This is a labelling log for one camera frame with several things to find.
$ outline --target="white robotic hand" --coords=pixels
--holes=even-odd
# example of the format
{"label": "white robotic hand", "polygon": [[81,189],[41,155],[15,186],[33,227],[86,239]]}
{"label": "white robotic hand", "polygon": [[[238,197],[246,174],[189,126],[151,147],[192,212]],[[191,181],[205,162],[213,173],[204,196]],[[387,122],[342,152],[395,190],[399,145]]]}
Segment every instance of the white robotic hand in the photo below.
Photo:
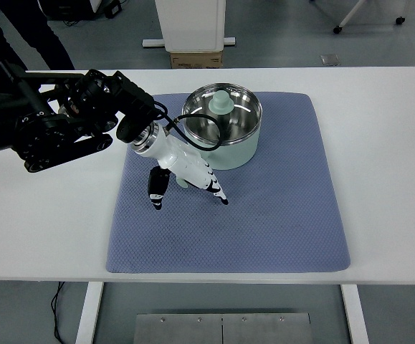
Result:
{"label": "white robotic hand", "polygon": [[178,138],[166,136],[158,123],[151,123],[131,143],[131,147],[138,155],[158,161],[160,167],[151,170],[148,184],[148,195],[156,209],[161,209],[170,172],[174,173],[177,179],[211,192],[220,198],[223,204],[228,204],[214,172],[201,154]]}

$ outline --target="blue mat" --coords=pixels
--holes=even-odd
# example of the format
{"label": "blue mat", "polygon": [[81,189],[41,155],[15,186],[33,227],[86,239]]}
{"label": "blue mat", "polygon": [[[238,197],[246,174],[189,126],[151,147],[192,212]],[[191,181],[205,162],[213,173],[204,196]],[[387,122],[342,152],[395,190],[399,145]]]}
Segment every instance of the blue mat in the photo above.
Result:
{"label": "blue mat", "polygon": [[[215,171],[229,205],[171,175],[156,211],[156,160],[130,148],[110,234],[109,272],[332,272],[350,264],[315,111],[307,95],[256,92],[263,107],[251,161]],[[188,95],[158,95],[176,117]]]}

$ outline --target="metal plate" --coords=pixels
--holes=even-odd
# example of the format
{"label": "metal plate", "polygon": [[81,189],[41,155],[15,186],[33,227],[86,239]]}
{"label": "metal plate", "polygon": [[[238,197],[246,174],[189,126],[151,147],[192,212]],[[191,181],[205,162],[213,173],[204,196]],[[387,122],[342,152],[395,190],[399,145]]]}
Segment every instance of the metal plate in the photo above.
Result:
{"label": "metal plate", "polygon": [[223,344],[312,344],[307,313],[223,315]]}
{"label": "metal plate", "polygon": [[221,314],[137,315],[134,344],[221,344]]}
{"label": "metal plate", "polygon": [[321,55],[324,66],[339,66],[341,62],[336,54]]}
{"label": "metal plate", "polygon": [[135,344],[313,344],[307,313],[137,315]]}

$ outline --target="black pants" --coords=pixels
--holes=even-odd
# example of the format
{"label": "black pants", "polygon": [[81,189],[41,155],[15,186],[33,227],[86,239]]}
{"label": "black pants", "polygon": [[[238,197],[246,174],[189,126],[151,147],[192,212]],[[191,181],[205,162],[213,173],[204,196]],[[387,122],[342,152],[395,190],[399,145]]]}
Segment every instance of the black pants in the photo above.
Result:
{"label": "black pants", "polygon": [[[29,46],[40,53],[51,70],[75,69],[59,37],[48,26],[37,0],[0,0],[0,10]],[[3,59],[27,70],[27,66],[6,41],[0,27],[0,61]]]}

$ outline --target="mint green pot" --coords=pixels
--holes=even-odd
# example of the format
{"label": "mint green pot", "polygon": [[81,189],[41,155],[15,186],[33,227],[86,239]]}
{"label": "mint green pot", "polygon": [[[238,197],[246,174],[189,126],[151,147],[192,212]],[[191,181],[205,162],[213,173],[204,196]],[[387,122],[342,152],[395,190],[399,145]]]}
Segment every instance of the mint green pot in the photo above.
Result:
{"label": "mint green pot", "polygon": [[[233,84],[212,84],[199,88],[186,99],[182,113],[205,114],[215,118],[223,133],[220,147],[211,152],[199,150],[202,158],[216,170],[244,165],[255,154],[262,121],[262,106],[246,88]],[[219,129],[211,120],[187,118],[185,134],[203,147],[218,142]]]}

